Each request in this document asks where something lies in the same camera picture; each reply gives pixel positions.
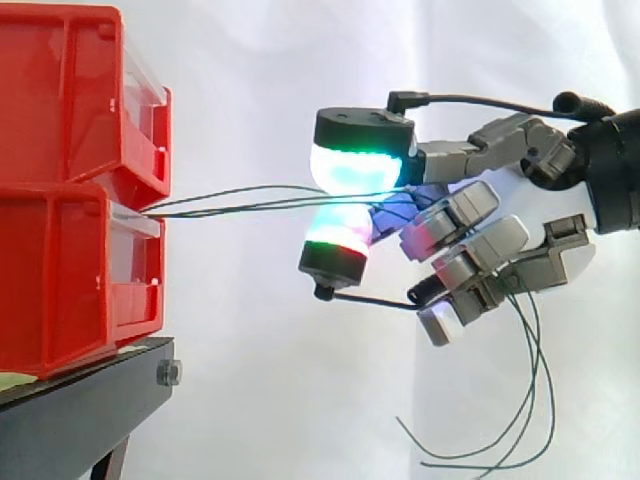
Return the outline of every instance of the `black cable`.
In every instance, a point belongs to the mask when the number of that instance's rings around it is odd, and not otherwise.
[[[333,298],[335,298],[336,300],[344,300],[347,302],[366,303],[367,305],[377,305],[380,307],[397,308],[400,310],[416,311],[421,308],[418,305],[413,305],[410,303],[394,302],[391,300],[383,300],[381,298],[374,298],[374,297],[362,297],[359,295],[349,295],[347,293],[336,293],[333,295]]]
[[[503,108],[514,112],[537,115],[539,117],[559,118],[563,120],[581,121],[574,115],[563,112],[554,112],[540,108],[529,107],[519,103],[496,100],[494,98],[477,97],[474,95],[431,95],[426,92],[391,92],[387,101],[387,110],[404,114],[408,109],[425,107],[432,103],[466,103],[470,105],[483,105],[486,107]]]
[[[506,102],[493,98],[476,97],[472,95],[430,95],[429,103],[467,103],[470,105],[483,105],[485,107],[503,108],[514,112],[527,113],[529,115],[537,115],[539,117],[560,118],[564,120],[574,120],[575,118],[568,113],[554,112],[519,103]]]

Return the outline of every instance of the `red plastic bin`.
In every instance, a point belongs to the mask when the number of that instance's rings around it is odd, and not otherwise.
[[[0,372],[47,378],[163,322],[164,224],[97,185],[0,185]]]
[[[0,182],[99,183],[140,210],[169,195],[171,95],[117,9],[0,3]]]

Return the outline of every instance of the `black connector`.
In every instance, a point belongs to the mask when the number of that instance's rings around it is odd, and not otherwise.
[[[410,288],[407,291],[407,298],[415,305],[424,306],[446,291],[442,280],[433,274]]]
[[[556,95],[553,99],[553,111],[571,115],[574,119],[587,123],[616,114],[608,105],[574,92],[562,92]]]

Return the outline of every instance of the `thin green wire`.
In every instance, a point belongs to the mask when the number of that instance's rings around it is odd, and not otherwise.
[[[519,314],[522,316],[524,315],[522,313],[522,310],[519,311]],[[488,445],[485,445],[484,447],[478,448],[476,450],[472,450],[470,452],[466,452],[466,453],[460,453],[460,454],[450,454],[450,455],[443,455],[443,454],[438,454],[435,453],[429,449],[427,449],[423,444],[421,444],[420,442],[417,442],[418,447],[427,455],[437,458],[439,460],[461,460],[463,458],[469,458],[469,457],[473,457],[476,455],[479,455],[481,453],[487,452],[489,450],[491,450],[492,448],[494,448],[495,446],[497,446],[511,431],[511,429],[513,428],[513,426],[516,424],[516,422],[518,421],[518,419],[520,418],[520,415],[522,415],[522,412],[524,411],[524,408],[527,406],[527,404],[529,403],[529,399],[532,397],[532,395],[535,395],[535,390],[536,390],[536,382],[535,382],[535,378],[537,376],[538,373],[538,366],[539,366],[539,356],[535,357],[534,360],[534,356],[533,356],[533,348],[531,346],[531,339],[529,338],[529,336],[526,334],[526,330],[525,330],[525,338],[527,340],[527,346],[529,348],[529,360],[530,360],[530,364],[531,364],[531,382],[529,383],[529,388],[527,390],[527,394],[524,397],[524,400],[522,401],[522,403],[520,404],[520,407],[518,408],[518,410],[516,411],[515,415],[513,416],[513,418],[511,419],[511,421],[509,422],[509,424],[502,430],[502,432],[500,433],[500,435],[498,435],[498,437],[491,443],[489,443]],[[402,427],[402,429],[412,438],[415,440],[415,436],[410,432],[409,428],[407,427],[407,425],[402,421],[402,419],[400,419],[399,417],[396,417],[396,420],[398,421],[398,423],[400,424],[400,426]]]
[[[223,197],[226,195],[233,195],[235,193],[253,192],[256,190],[301,190],[305,192],[324,193],[323,190],[314,187],[305,187],[303,185],[256,185],[253,187],[233,188],[231,190],[223,190],[215,193],[208,193],[205,195],[197,195],[195,197],[181,198],[180,200],[172,200],[170,202],[160,203],[151,207],[145,208],[142,212],[150,212],[151,210],[157,210],[158,208],[170,207],[171,205],[181,205],[183,203],[197,202],[200,200],[207,200],[209,198]]]
[[[527,292],[527,295],[529,296],[529,301],[531,303],[531,307],[534,311],[534,315],[536,317],[536,325],[539,324],[540,321],[540,317],[539,317],[539,312],[535,303],[535,300],[533,299],[533,296],[531,295],[531,292]],[[516,307],[516,305],[512,304],[514,306],[514,308],[516,308],[516,310],[518,311],[519,314],[522,313],[522,310],[519,309],[519,305],[518,307]],[[533,332],[533,330],[531,329],[531,326],[529,325],[529,323],[526,321],[526,318],[524,317],[524,314],[522,314],[521,320],[523,322],[523,326],[527,331],[527,334],[529,335],[530,338],[533,338],[535,345],[536,345],[536,349],[537,349],[537,354],[540,356],[540,361],[542,362],[542,366],[544,368],[545,371],[545,375],[547,377],[547,388],[549,391],[549,406],[550,406],[550,410],[551,410],[551,422],[550,422],[550,426],[549,426],[549,434],[547,435],[547,441],[545,442],[545,444],[542,446],[542,448],[535,454],[532,455],[531,457],[529,457],[526,460],[523,460],[521,462],[517,462],[517,463],[513,463],[513,464],[509,464],[509,465],[449,465],[449,464],[438,464],[438,463],[429,463],[429,462],[420,462],[421,465],[425,466],[425,467],[429,467],[429,468],[439,468],[439,469],[454,469],[454,470],[513,470],[513,469],[517,469],[517,468],[522,468],[525,467],[531,463],[533,463],[534,461],[536,461],[537,459],[539,459],[542,455],[544,455],[547,450],[549,449],[549,446],[551,445],[551,442],[553,441],[553,437],[555,434],[555,428],[556,428],[556,404],[555,404],[555,393],[554,393],[554,387],[553,387],[553,379],[551,376],[551,372],[549,369],[549,364],[547,363],[547,359],[546,356],[540,346],[540,340],[539,338],[536,337],[535,333]]]
[[[212,208],[212,209],[203,209],[203,210],[189,210],[184,212],[174,212],[174,213],[160,213],[160,214],[149,214],[149,217],[153,218],[204,218],[204,217],[214,217],[217,215],[226,215],[230,213],[240,213],[240,212],[260,212],[260,211],[273,211],[273,210],[290,210],[294,208],[305,208],[305,207],[321,207],[325,205],[369,205],[376,208],[379,211],[386,212],[390,215],[401,218],[406,222],[410,222],[412,219],[401,215],[398,212],[394,212],[392,210],[381,207],[378,202],[365,202],[365,201],[316,201],[316,202],[303,202],[294,203],[290,200],[274,200],[270,202],[261,202],[255,204],[246,204],[246,205],[238,205],[234,207],[222,207],[222,208]],[[410,204],[413,205],[412,201],[390,201],[386,202],[386,205],[391,204]]]

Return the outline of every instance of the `wire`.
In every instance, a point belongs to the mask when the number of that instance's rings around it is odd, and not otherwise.
[[[411,433],[411,431],[409,430],[409,427],[407,427],[407,425],[402,421],[402,419],[399,418],[399,417],[396,417],[396,420],[398,421],[398,423],[400,424],[402,429],[405,431],[405,433],[407,435],[409,435],[409,437],[413,440],[413,442],[418,446],[418,448],[420,450],[422,450],[427,455],[429,455],[429,456],[431,456],[433,458],[437,458],[439,460],[461,460],[463,458],[473,457],[473,456],[476,456],[476,455],[479,455],[481,453],[484,453],[484,452],[487,452],[487,451],[491,450],[492,448],[497,446],[502,441],[502,439],[504,439],[508,435],[508,433],[511,431],[511,429],[513,428],[515,423],[520,418],[520,415],[522,414],[524,408],[527,406],[527,403],[529,403],[529,399],[532,397],[532,395],[535,395],[535,389],[536,389],[535,388],[535,385],[536,385],[535,378],[536,378],[537,373],[538,373],[538,365],[539,365],[540,357],[539,357],[539,355],[536,355],[535,360],[534,360],[533,347],[531,345],[531,338],[527,334],[526,329],[525,329],[525,338],[527,340],[527,347],[529,349],[529,360],[530,360],[530,363],[531,363],[531,377],[532,377],[531,378],[531,382],[529,383],[529,388],[527,390],[527,394],[524,397],[524,400],[522,401],[522,403],[518,407],[518,410],[516,411],[516,413],[513,416],[513,418],[509,421],[507,426],[502,430],[500,435],[498,435],[498,437],[494,441],[492,441],[491,443],[485,445],[484,447],[478,448],[476,450],[471,450],[471,451],[466,452],[466,453],[443,455],[443,454],[436,453],[436,452],[434,452],[432,450],[429,450],[427,447],[425,447],[415,437],[415,435],[413,435],[413,433]]]
[[[404,215],[398,212],[394,212],[393,210],[380,207],[378,202],[326,200],[326,201],[316,201],[316,202],[300,201],[300,203],[294,203],[294,201],[296,200],[295,199],[277,200],[272,202],[238,205],[235,207],[223,207],[223,208],[213,208],[213,209],[204,209],[204,210],[188,210],[184,212],[174,212],[174,213],[152,213],[152,214],[149,214],[148,216],[152,218],[204,218],[204,217],[215,217],[217,215],[226,215],[230,213],[239,213],[239,212],[290,210],[294,208],[321,207],[325,205],[369,205],[369,206],[375,207],[379,211],[388,213],[389,215],[396,216],[404,220],[405,222],[411,221],[410,218],[405,217]],[[413,202],[410,202],[410,201],[387,202],[387,205],[389,204],[413,204]]]
[[[553,112],[551,110],[544,110],[535,107],[529,107],[527,105],[521,105],[519,103],[506,102],[503,100],[496,100],[494,98],[476,97],[473,95],[427,95],[427,105],[431,103],[466,103],[470,105],[483,105],[486,107],[503,108],[505,110],[512,110],[514,112],[527,113],[529,115],[537,115],[539,117],[547,118],[560,118],[564,120],[576,120],[576,118],[568,113]]]
[[[418,305],[413,305],[411,303],[402,303],[402,302],[394,302],[391,300],[383,300],[381,298],[374,297],[362,297],[359,295],[349,295],[347,293],[335,293],[333,298],[336,300],[344,300],[347,302],[354,303],[365,303],[368,305],[377,305],[380,307],[389,307],[389,308],[397,308],[400,310],[419,310],[421,307]]]
[[[524,324],[526,324],[526,317],[522,313],[522,309],[520,308],[520,304],[518,303],[518,300],[516,299],[516,297],[514,295],[508,295],[507,298],[509,299],[509,301],[511,302],[513,307],[516,309],[516,311],[520,314],[520,318],[524,321]],[[540,318],[537,315],[537,312],[536,312],[535,316],[536,316],[537,343],[539,345],[540,344]],[[530,341],[530,338],[529,338],[529,335],[528,335],[528,332],[527,332],[526,328],[524,329],[524,332],[525,332],[525,337],[527,338],[527,344],[529,345],[529,348],[531,348],[531,341]],[[522,424],[522,428],[520,429],[520,433],[518,433],[518,436],[514,440],[513,444],[507,450],[507,452],[500,458],[500,460],[498,460],[491,468],[488,468],[482,475],[480,475],[478,477],[478,479],[485,478],[489,474],[491,474],[491,472],[493,472],[494,470],[497,470],[498,468],[500,468],[500,466],[502,464],[504,464],[504,462],[507,461],[507,459],[513,454],[515,449],[518,448],[518,445],[520,444],[520,442],[522,441],[522,438],[524,437],[525,433],[527,432],[527,429],[529,428],[529,424],[531,423],[531,419],[533,417],[533,410],[535,408],[536,382],[538,380],[538,365],[539,365],[539,362],[540,362],[540,350],[538,349],[538,350],[536,350],[536,360],[535,360],[535,364],[533,366],[532,373],[531,373],[531,386],[529,387],[529,391],[531,392],[530,403],[529,403],[529,411],[527,412],[527,416],[525,417],[524,423]]]
[[[223,197],[226,195],[233,195],[235,193],[253,192],[256,190],[301,190],[312,193],[324,193],[324,190],[313,187],[305,187],[303,185],[256,185],[253,187],[233,188],[231,190],[223,190],[221,192],[208,193],[205,195],[198,195],[195,197],[181,198],[180,200],[172,200],[170,202],[160,203],[153,205],[142,210],[142,212],[150,212],[151,210],[157,210],[158,208],[170,207],[171,205],[181,205],[184,203],[192,203],[200,200],[207,200],[209,198]]]
[[[537,306],[535,304],[535,300],[533,300],[533,296],[531,295],[530,292],[528,292],[529,295],[529,301],[531,303],[532,309],[534,310],[534,315],[536,316],[536,329],[538,329],[538,325],[539,325],[539,313],[537,310]],[[547,450],[549,449],[549,446],[551,445],[551,442],[553,441],[553,437],[555,434],[555,428],[556,428],[556,404],[555,404],[555,393],[554,393],[554,387],[553,387],[553,379],[551,377],[551,372],[549,369],[549,365],[547,363],[547,359],[544,355],[544,352],[540,346],[540,340],[539,338],[536,336],[536,334],[532,331],[531,326],[528,324],[528,322],[526,321],[526,318],[524,317],[524,315],[521,316],[521,320],[522,320],[522,324],[525,328],[525,330],[527,331],[527,334],[530,338],[532,338],[534,340],[534,343],[536,345],[536,349],[537,349],[537,355],[539,355],[540,361],[542,362],[542,366],[544,368],[545,371],[545,375],[547,377],[547,388],[548,388],[548,392],[549,392],[549,406],[550,406],[550,427],[549,427],[549,434],[547,435],[547,440],[545,442],[545,444],[542,446],[542,448],[534,455],[532,455],[531,457],[529,457],[526,460],[523,460],[521,462],[517,462],[517,463],[513,463],[513,464],[509,464],[509,465],[504,465],[501,464],[502,461],[504,461],[504,457],[503,459],[501,459],[501,461],[499,461],[499,464],[496,465],[450,465],[450,464],[438,464],[438,463],[430,463],[430,462],[421,462],[420,464],[425,466],[425,467],[429,467],[429,468],[440,468],[440,469],[457,469],[457,470],[488,470],[489,472],[485,472],[484,476],[486,476],[486,474],[490,473],[490,471],[493,470],[513,470],[516,468],[522,468],[524,466],[527,466],[531,463],[533,463],[534,461],[536,461],[537,459],[539,459],[542,455],[544,455]],[[528,418],[530,418],[529,416],[532,415],[532,412],[528,412]],[[407,432],[410,437],[412,438],[412,440],[414,442],[418,442],[418,440],[415,438],[414,435],[410,434],[410,432]],[[521,440],[521,437],[518,438],[516,440],[517,443],[519,443],[519,441]]]
[[[513,298],[512,305],[514,306],[514,308],[518,312],[518,314],[520,316],[520,319],[523,320],[524,319],[524,314],[522,313],[522,309],[520,308],[520,305],[517,303],[517,300],[515,298]],[[539,315],[537,313],[537,309],[534,310],[534,315],[536,316],[536,331],[537,331],[538,336],[539,336],[539,332],[540,332],[540,326],[539,325],[540,325],[540,322],[539,322]],[[536,390],[535,386],[536,386],[536,378],[537,378],[537,374],[538,374],[538,366],[539,366],[540,355],[537,352],[535,360],[534,360],[533,348],[532,348],[532,345],[531,345],[531,338],[529,337],[528,332],[527,332],[526,329],[524,330],[524,332],[525,332],[525,338],[527,340],[527,347],[528,347],[528,350],[529,350],[529,360],[530,360],[530,363],[531,363],[531,382],[529,384],[529,388],[527,390],[527,394],[525,395],[525,398],[522,401],[520,407],[516,411],[516,414],[513,416],[513,418],[509,422],[509,424],[504,428],[504,430],[500,433],[500,435],[493,442],[489,443],[488,445],[486,445],[486,446],[484,446],[482,448],[478,448],[476,450],[472,450],[470,452],[462,453],[462,454],[442,455],[442,454],[438,454],[438,453],[435,453],[435,452],[427,449],[415,437],[415,435],[413,435],[413,433],[411,433],[411,431],[405,425],[405,423],[400,418],[396,417],[396,420],[398,421],[398,423],[400,424],[402,429],[407,433],[407,435],[409,435],[409,437],[418,446],[418,448],[420,448],[427,455],[429,455],[431,457],[434,457],[434,458],[437,458],[437,459],[440,459],[440,460],[460,460],[460,459],[463,459],[463,458],[468,458],[468,457],[472,457],[472,456],[479,455],[481,453],[487,452],[488,450],[491,450],[492,448],[494,448],[496,445],[498,445],[502,441],[502,439],[511,431],[511,429],[513,428],[513,426],[517,422],[518,418],[520,418],[520,415],[522,414],[522,411],[524,410],[524,408],[527,405],[527,403],[530,403],[531,407],[533,407],[533,405],[534,405],[535,390]],[[531,410],[532,410],[532,408],[530,408],[530,411],[528,412],[527,419],[530,419],[530,415],[532,414]],[[524,435],[524,433],[522,433],[522,432],[526,431],[526,429],[528,427],[528,424],[529,424],[529,422],[525,420],[525,424],[522,427],[521,435]],[[519,439],[517,439],[516,443],[514,443],[515,447],[517,447],[518,443],[519,443]],[[513,450],[515,450],[515,447],[511,447],[511,449],[510,449],[510,451],[508,453],[511,453]]]

